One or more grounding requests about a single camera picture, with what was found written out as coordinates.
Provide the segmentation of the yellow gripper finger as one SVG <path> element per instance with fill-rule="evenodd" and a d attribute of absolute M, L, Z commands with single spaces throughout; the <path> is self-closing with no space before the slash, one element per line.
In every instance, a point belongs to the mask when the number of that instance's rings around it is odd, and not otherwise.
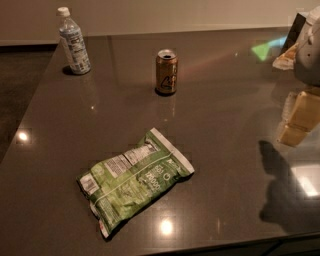
<path fill-rule="evenodd" d="M 278 127 L 277 141 L 281 144 L 296 147 L 309 134 L 309 130 L 287 123 L 280 123 Z"/>
<path fill-rule="evenodd" d="M 289 109 L 285 123 L 303 131 L 311 131 L 320 122 L 320 97 L 307 91 L 300 92 Z"/>

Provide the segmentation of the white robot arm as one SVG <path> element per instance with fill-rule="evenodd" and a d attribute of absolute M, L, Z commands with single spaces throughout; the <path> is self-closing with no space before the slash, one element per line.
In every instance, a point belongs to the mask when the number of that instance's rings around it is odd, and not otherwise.
<path fill-rule="evenodd" d="M 306 16 L 297 15 L 293 44 L 279 55 L 273 66 L 293 70 L 294 76 L 306 85 L 299 93 L 290 92 L 286 98 L 277 141 L 295 147 L 320 123 L 320 7 Z"/>

